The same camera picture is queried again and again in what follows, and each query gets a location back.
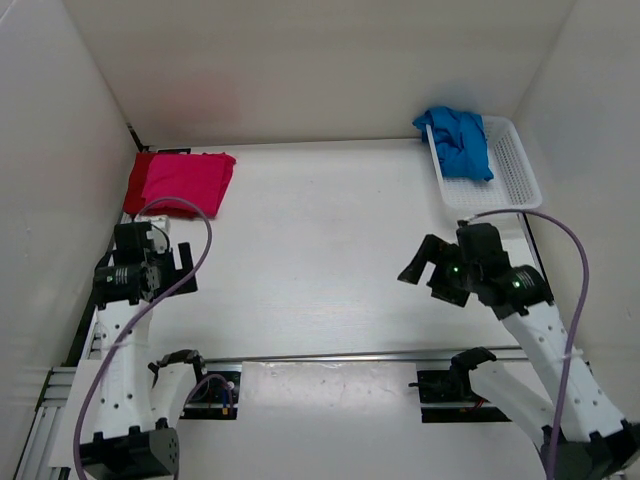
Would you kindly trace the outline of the dark red t-shirt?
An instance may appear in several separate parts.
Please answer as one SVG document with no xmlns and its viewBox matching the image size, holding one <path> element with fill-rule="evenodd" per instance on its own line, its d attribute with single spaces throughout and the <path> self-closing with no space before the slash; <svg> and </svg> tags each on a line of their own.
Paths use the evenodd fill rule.
<svg viewBox="0 0 640 480">
<path fill-rule="evenodd" d="M 145 206 L 143 190 L 148 170 L 155 153 L 138 153 L 129 175 L 127 192 L 124 199 L 123 211 L 129 215 L 136 215 Z"/>
</svg>

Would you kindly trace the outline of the pink t-shirt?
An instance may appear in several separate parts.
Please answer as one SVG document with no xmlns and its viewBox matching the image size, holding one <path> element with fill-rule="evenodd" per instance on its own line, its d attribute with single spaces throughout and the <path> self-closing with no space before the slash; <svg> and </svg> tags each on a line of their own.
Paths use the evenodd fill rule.
<svg viewBox="0 0 640 480">
<path fill-rule="evenodd" d="M 215 218 L 235 165 L 236 159 L 226 153 L 156 155 L 142 189 L 143 206 L 167 215 L 193 216 L 195 205 Z"/>
</svg>

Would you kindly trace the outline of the blue t-shirt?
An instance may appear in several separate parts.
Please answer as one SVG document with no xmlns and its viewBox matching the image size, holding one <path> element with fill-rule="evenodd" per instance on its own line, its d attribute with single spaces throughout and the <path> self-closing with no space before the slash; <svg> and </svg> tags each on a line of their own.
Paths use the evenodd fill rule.
<svg viewBox="0 0 640 480">
<path fill-rule="evenodd" d="M 431 129 L 444 178 L 486 182 L 494 179 L 484 122 L 479 114 L 438 106 L 415 118 L 412 125 L 421 132 L 423 142 L 429 142 L 427 128 Z"/>
</svg>

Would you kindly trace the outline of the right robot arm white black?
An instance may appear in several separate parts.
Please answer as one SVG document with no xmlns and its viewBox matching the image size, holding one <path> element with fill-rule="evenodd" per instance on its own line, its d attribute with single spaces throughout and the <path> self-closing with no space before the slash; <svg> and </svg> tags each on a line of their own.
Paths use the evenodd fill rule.
<svg viewBox="0 0 640 480">
<path fill-rule="evenodd" d="M 463 307 L 476 296 L 517 340 L 546 393 L 533 391 L 486 347 L 453 356 L 446 377 L 415 387 L 439 401 L 494 405 L 529 437 L 550 479 L 605 479 L 638 461 L 638 423 L 625 418 L 571 346 L 543 275 L 512 265 L 489 223 L 460 223 L 456 237 L 449 243 L 426 235 L 399 281 L 417 284 L 433 265 L 433 298 Z"/>
</svg>

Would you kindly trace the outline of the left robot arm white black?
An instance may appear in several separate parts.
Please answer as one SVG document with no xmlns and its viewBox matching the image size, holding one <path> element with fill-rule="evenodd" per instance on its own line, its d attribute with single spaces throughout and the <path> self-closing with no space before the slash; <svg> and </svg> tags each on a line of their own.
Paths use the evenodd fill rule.
<svg viewBox="0 0 640 480">
<path fill-rule="evenodd" d="M 114 228 L 115 247 L 93 278 L 101 363 L 81 405 L 73 462 L 82 479 L 157 479 L 179 472 L 176 424 L 210 377 L 195 350 L 152 355 L 152 306 L 194 293 L 189 243 L 173 246 L 165 219 Z"/>
</svg>

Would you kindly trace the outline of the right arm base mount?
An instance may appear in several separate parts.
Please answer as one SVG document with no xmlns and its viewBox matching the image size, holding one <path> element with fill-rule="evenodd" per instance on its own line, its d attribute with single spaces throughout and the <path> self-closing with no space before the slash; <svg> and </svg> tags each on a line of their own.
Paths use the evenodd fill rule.
<svg viewBox="0 0 640 480">
<path fill-rule="evenodd" d="M 408 386 L 418 391 L 423 424 L 509 423 L 488 400 L 473 393 L 451 370 L 418 370 Z"/>
</svg>

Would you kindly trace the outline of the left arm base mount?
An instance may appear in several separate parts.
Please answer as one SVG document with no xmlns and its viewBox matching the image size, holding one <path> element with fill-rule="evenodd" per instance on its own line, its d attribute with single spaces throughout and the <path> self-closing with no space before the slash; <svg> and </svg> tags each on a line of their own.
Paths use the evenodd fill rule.
<svg viewBox="0 0 640 480">
<path fill-rule="evenodd" d="M 180 418 L 184 420 L 237 419 L 241 391 L 240 363 L 209 363 L 205 374 L 207 383 L 190 397 Z"/>
</svg>

